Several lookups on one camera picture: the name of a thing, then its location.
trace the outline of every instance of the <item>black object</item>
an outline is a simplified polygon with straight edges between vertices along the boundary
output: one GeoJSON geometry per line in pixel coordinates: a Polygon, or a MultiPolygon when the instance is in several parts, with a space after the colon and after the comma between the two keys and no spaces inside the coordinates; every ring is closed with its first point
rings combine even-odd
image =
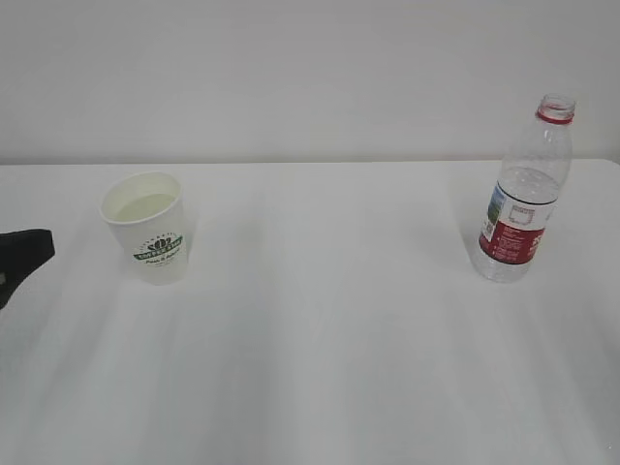
{"type": "Polygon", "coordinates": [[[54,256],[51,231],[29,230],[0,234],[0,309],[17,287],[54,256]]]}

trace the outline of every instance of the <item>white wall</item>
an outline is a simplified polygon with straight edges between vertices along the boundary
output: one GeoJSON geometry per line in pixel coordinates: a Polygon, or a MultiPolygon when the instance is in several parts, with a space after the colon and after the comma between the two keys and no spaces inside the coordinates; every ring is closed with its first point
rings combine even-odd
{"type": "Polygon", "coordinates": [[[0,162],[620,153],[618,0],[2,0],[0,162]]]}

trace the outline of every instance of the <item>white paper cup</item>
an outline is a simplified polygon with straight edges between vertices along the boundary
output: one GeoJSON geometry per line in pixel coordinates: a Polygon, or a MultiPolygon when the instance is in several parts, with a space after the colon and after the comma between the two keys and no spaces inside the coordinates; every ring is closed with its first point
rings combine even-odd
{"type": "Polygon", "coordinates": [[[113,185],[101,216],[139,276],[162,285],[178,281],[187,268],[181,185],[164,172],[142,172],[113,185]]]}

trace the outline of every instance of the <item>red label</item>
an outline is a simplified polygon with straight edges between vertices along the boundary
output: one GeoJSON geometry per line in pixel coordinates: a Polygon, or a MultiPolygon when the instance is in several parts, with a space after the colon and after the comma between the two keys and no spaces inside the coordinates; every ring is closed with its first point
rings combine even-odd
{"type": "Polygon", "coordinates": [[[504,264],[527,264],[536,253],[544,229],[523,231],[501,221],[495,225],[490,242],[480,235],[480,247],[489,257],[504,264]]]}

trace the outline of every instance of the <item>green logo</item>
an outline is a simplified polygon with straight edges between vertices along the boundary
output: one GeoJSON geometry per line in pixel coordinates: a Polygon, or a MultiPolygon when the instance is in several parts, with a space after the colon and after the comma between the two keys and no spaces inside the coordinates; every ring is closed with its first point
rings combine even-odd
{"type": "Polygon", "coordinates": [[[135,254],[134,258],[136,260],[148,260],[154,257],[159,257],[160,255],[164,255],[168,253],[170,250],[177,248],[183,242],[183,236],[180,235],[178,237],[174,237],[173,234],[164,234],[162,236],[157,236],[154,239],[145,242],[140,247],[139,254],[135,254]]]}

